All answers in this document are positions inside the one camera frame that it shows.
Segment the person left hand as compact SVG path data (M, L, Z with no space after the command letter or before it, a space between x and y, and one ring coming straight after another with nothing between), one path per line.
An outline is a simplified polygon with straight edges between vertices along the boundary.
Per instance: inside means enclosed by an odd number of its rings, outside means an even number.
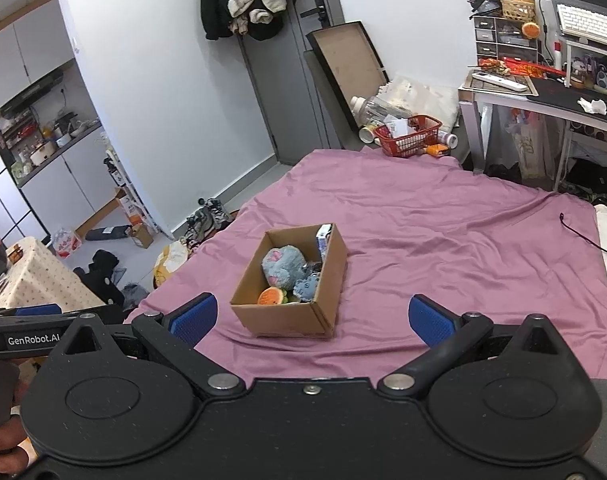
M8 420L0 425L0 474L16 476L30 465L29 453L22 447L27 434L19 414L13 414L12 409L19 406L28 390L28 382L18 380L15 384L11 408L8 410Z

